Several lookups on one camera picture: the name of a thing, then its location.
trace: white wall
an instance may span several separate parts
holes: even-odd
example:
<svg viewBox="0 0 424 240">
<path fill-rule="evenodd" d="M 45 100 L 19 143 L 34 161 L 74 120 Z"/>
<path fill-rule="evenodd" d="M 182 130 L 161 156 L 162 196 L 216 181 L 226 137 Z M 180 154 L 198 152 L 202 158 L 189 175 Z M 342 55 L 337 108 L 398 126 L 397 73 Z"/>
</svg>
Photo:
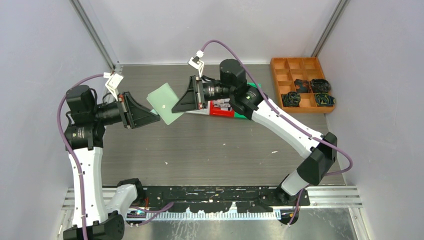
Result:
<svg viewBox="0 0 424 240">
<path fill-rule="evenodd" d="M 319 55 L 337 98 L 328 127 L 378 240 L 424 234 L 423 13 L 418 0 L 350 1 Z"/>
<path fill-rule="evenodd" d="M 3 0 L 0 23 L 0 238 L 50 240 L 72 186 L 59 101 L 108 69 L 67 0 Z M 90 85 L 102 94 L 102 82 Z"/>
<path fill-rule="evenodd" d="M 245 63 L 310 56 L 338 0 L 84 0 L 121 64 L 187 63 L 210 39 Z M 230 55 L 208 47 L 204 60 Z"/>
</svg>

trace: white cable holder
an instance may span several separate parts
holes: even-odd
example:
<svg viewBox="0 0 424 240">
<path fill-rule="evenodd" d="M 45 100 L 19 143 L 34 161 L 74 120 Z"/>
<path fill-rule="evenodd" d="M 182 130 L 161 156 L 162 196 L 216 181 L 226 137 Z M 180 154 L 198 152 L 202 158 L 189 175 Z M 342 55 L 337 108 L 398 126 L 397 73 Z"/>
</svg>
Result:
<svg viewBox="0 0 424 240">
<path fill-rule="evenodd" d="M 118 101 L 118 85 L 121 83 L 124 76 L 120 75 L 117 72 L 114 72 L 110 74 L 109 72 L 104 72 L 103 77 L 107 79 L 106 83 L 104 84 L 109 90 L 109 92 L 112 94 L 112 96 Z"/>
<path fill-rule="evenodd" d="M 203 55 L 204 55 L 203 51 L 198 50 L 196 52 L 196 56 L 188 60 L 188 65 L 198 70 L 199 77 L 203 76 L 203 68 L 205 66 L 205 62 L 200 60 L 203 57 Z"/>
</svg>

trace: metal base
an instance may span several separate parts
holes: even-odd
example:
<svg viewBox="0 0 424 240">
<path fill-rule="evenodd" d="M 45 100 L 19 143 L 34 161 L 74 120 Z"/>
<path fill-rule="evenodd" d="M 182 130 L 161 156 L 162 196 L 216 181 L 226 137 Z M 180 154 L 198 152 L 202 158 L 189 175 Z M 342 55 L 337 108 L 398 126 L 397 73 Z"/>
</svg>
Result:
<svg viewBox="0 0 424 240">
<path fill-rule="evenodd" d="M 266 188 L 272 189 L 276 186 L 266 186 Z M 144 190 L 148 192 L 149 187 L 144 187 Z M 116 188 L 103 188 L 103 198 L 105 204 L 107 204 L 116 192 Z M 357 239 L 368 240 L 367 229 L 363 220 L 362 213 L 362 202 L 359 197 L 357 188 L 355 186 L 310 186 L 307 189 L 308 198 L 310 205 L 304 205 L 300 209 L 299 221 L 302 221 L 302 218 L 305 217 L 306 209 L 310 210 L 319 210 L 323 214 L 330 211 L 331 209 L 347 209 L 350 213 L 349 218 L 353 223 L 353 230 L 356 233 Z M 158 215 L 153 222 L 159 221 L 181 221 L 183 222 L 192 222 L 192 221 L 246 221 L 246 220 L 277 220 L 281 219 L 282 211 L 293 210 L 293 206 L 271 206 L 272 212 L 243 212 L 240 213 L 237 211 L 236 202 L 232 202 L 227 212 L 211 212 L 205 213 L 204 211 L 199 211 L 193 213 L 190 209 L 186 209 L 185 212 L 164 212 Z M 71 227 L 72 216 L 74 209 L 74 189 L 70 188 L 66 194 L 65 201 L 62 207 L 62 221 L 58 231 L 58 240 L 63 239 L 63 230 Z M 136 222 L 144 221 L 152 217 L 153 214 L 148 213 L 145 217 L 140 218 L 127 218 L 127 221 Z M 337 222 L 337 219 L 327 219 L 327 221 Z"/>
</svg>

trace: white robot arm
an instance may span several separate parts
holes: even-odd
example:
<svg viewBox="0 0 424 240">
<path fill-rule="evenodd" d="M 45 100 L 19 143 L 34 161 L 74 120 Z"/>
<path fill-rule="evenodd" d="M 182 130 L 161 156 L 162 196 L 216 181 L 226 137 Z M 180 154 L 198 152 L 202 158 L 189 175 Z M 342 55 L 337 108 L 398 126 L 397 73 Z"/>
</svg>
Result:
<svg viewBox="0 0 424 240">
<path fill-rule="evenodd" d="M 316 140 L 337 146 L 336 136 L 331 132 L 323 135 L 310 129 L 280 109 L 268 96 L 265 96 L 265 100 L 256 87 L 247 84 L 246 71 L 237 60 L 222 61 L 219 73 L 220 80 L 191 76 L 186 93 L 172 108 L 172 112 L 199 110 L 207 108 L 208 101 L 229 99 L 229 104 L 236 113 L 267 127 L 304 158 L 300 166 L 278 186 L 279 198 L 283 203 L 292 202 L 295 195 L 306 186 L 318 185 L 335 162 L 336 151 Z"/>
</svg>

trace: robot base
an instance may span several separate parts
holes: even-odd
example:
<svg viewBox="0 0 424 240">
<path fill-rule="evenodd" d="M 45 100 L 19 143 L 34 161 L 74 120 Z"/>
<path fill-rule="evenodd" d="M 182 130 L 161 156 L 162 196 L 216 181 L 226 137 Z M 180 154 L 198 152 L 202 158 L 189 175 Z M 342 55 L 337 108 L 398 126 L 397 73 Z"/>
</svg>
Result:
<svg viewBox="0 0 424 240">
<path fill-rule="evenodd" d="M 118 211 L 109 213 L 108 219 L 102 223 L 94 222 L 87 227 L 90 240 L 121 240 L 124 237 L 124 218 Z M 83 240 L 83 229 L 74 226 L 63 231 L 63 240 Z"/>
</svg>

